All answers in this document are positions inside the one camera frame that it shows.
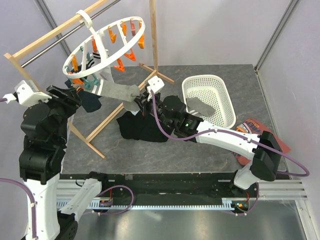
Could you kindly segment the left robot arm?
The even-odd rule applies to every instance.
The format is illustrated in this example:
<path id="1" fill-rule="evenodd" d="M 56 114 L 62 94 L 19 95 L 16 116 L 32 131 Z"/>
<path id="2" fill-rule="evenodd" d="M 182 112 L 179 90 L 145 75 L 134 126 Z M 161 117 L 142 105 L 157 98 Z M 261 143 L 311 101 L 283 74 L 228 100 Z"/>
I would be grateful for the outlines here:
<path id="1" fill-rule="evenodd" d="M 90 172 L 82 187 L 64 207 L 57 209 L 61 163 L 67 147 L 68 119 L 81 106 L 74 88 L 47 88 L 49 94 L 31 90 L 20 125 L 24 132 L 19 173 L 27 190 L 29 233 L 27 240 L 72 240 L 81 216 L 98 195 L 106 196 L 110 185 L 105 174 Z"/>

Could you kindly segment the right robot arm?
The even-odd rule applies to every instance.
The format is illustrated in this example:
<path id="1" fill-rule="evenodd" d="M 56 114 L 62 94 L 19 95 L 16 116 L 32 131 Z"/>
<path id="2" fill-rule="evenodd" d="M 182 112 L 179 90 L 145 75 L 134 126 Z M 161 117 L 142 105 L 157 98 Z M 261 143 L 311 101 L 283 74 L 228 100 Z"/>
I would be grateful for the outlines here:
<path id="1" fill-rule="evenodd" d="M 159 127 L 173 130 L 174 140 L 213 145 L 247 158 L 249 163 L 234 173 L 229 184 L 233 196 L 242 196 L 260 180 L 276 179 L 282 149 L 271 132 L 245 133 L 213 125 L 188 113 L 187 106 L 174 95 L 160 100 L 159 93 L 145 92 L 134 101 L 143 114 L 155 117 Z"/>

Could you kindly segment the dark navy sock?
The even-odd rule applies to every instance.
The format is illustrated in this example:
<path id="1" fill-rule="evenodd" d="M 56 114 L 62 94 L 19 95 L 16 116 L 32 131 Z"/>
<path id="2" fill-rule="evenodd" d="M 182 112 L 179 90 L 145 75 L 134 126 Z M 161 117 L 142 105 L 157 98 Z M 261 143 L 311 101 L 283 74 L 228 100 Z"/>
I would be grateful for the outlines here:
<path id="1" fill-rule="evenodd" d="M 68 88 L 71 88 L 72 84 L 83 85 L 84 83 L 85 82 L 79 78 L 68 79 L 64 82 Z M 83 87 L 77 87 L 76 91 L 81 100 L 81 105 L 87 113 L 93 113 L 101 108 L 100 96 L 84 91 Z"/>

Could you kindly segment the grey sock with white stripes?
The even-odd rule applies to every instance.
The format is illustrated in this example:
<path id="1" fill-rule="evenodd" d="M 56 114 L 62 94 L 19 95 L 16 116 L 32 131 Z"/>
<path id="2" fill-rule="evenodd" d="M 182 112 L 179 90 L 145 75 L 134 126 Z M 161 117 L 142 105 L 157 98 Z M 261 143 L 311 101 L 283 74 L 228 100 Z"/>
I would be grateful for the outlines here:
<path id="1" fill-rule="evenodd" d="M 202 119 L 212 117 L 216 113 L 216 110 L 212 106 L 204 103 L 197 97 L 187 98 L 186 106 L 191 115 Z"/>

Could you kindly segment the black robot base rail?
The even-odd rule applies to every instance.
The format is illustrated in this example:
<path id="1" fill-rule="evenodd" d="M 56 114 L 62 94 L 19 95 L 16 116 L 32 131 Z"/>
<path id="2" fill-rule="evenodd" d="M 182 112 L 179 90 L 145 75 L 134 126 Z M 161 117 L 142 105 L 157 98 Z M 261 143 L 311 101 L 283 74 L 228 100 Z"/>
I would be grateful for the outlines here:
<path id="1" fill-rule="evenodd" d="M 232 172 L 106 174 L 104 190 L 122 185 L 132 191 L 118 187 L 103 197 L 112 197 L 116 205 L 133 201 L 136 206 L 220 205 L 223 199 L 253 200 L 257 184 L 241 190 L 232 185 L 233 177 Z"/>

